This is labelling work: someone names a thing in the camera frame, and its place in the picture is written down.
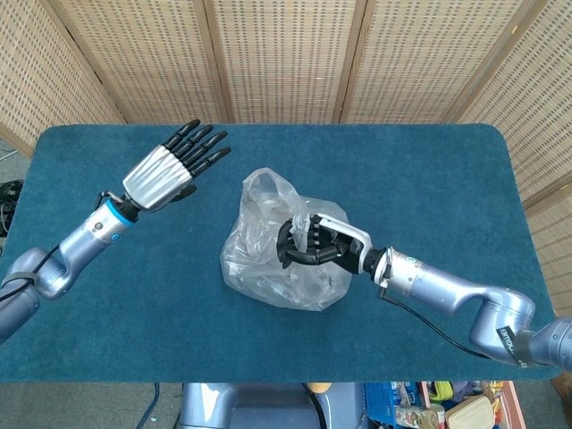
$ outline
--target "woven panel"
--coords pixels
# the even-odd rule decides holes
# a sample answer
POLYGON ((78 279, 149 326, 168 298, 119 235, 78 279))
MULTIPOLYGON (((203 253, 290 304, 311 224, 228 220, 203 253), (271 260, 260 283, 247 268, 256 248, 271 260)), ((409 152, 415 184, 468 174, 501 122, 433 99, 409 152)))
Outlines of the woven panel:
POLYGON ((331 122, 355 2, 217 0, 238 122, 331 122))
POLYGON ((348 122, 441 122, 522 2, 377 1, 348 122))
POLYGON ((190 0, 55 0, 73 36, 133 122, 221 119, 190 0))
POLYGON ((34 147, 51 125, 124 122, 37 0, 3 0, 0 124, 34 147))
POLYGON ((464 114, 508 141, 522 199, 572 170, 572 8, 552 0, 464 114))
POLYGON ((572 315, 572 195, 528 220, 552 305, 572 315))

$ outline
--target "floor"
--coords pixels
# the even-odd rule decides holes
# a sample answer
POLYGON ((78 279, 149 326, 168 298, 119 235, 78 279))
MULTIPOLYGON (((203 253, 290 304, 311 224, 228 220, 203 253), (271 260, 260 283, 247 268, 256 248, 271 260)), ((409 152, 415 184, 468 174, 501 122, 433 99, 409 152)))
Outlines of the floor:
MULTIPOLYGON (((0 158, 11 152, 0 140, 0 158)), ((28 167, 29 160, 20 154, 0 161, 0 183, 24 179, 28 167)), ((528 428, 567 428, 550 381, 515 385, 528 428)), ((134 428, 153 393, 152 383, 0 383, 0 429, 134 428)), ((159 402, 145 427, 171 429, 180 405, 181 385, 162 383, 159 402)))

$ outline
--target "plastic bag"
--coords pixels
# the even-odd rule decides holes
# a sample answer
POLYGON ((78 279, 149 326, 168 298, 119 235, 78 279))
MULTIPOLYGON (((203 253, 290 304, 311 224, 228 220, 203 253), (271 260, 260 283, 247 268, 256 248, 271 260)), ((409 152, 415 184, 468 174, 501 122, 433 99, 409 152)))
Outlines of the plastic bag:
POLYGON ((269 168, 251 173, 242 182, 239 218, 221 253, 224 282, 277 307, 319 311, 342 298, 348 291, 350 273, 333 262, 291 264, 284 270, 276 254, 278 230, 290 218, 294 242, 300 251, 306 251, 309 216, 316 213, 348 221, 337 204, 301 197, 269 168))

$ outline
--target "blue table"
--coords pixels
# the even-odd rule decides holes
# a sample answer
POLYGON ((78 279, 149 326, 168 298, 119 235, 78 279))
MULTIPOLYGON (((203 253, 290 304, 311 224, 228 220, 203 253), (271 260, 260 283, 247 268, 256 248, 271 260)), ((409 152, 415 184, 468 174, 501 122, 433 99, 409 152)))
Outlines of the blue table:
MULTIPOLYGON (((241 181, 270 167, 301 195, 337 202, 379 246, 551 304, 505 142, 475 125, 224 125, 233 152, 198 192, 155 214, 91 264, 64 298, 0 348, 0 381, 234 382, 548 378, 468 356, 376 297, 366 276, 323 312, 271 307, 223 283, 219 255, 241 181)), ((55 127, 38 141, 0 273, 51 248, 103 190, 174 126, 55 127)), ((478 302, 453 316, 408 302, 467 343, 478 302)))

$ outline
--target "robotic arm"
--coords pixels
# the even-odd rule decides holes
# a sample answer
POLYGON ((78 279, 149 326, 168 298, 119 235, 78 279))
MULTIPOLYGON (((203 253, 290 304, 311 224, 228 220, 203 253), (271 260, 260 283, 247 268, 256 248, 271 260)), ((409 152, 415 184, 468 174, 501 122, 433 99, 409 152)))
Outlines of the robotic arm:
POLYGON ((189 196, 197 189, 190 183, 231 152, 225 147, 209 155, 226 131, 201 143, 213 127, 192 132, 199 124, 185 124, 137 164, 123 179, 122 197, 102 192, 96 211, 58 246, 49 252, 31 248, 13 262, 0 289, 0 344, 38 311, 40 296, 64 295, 85 266, 138 220, 139 212, 155 212, 189 196), (100 205, 104 197, 109 198, 100 205), (53 257, 57 249, 62 262, 53 257))
POLYGON ((486 357, 521 367, 552 365, 572 371, 572 318, 558 318, 532 332, 528 328, 534 302, 516 290, 460 279, 391 247, 374 248, 367 232, 324 214, 311 218, 307 252, 302 253, 296 248, 291 227, 291 220, 281 227, 276 243, 283 268, 292 262, 333 262, 350 273, 369 274, 380 288, 380 298, 393 304, 400 305, 387 297, 386 291, 416 299, 448 315, 468 299, 479 298, 483 304, 469 340, 486 357))

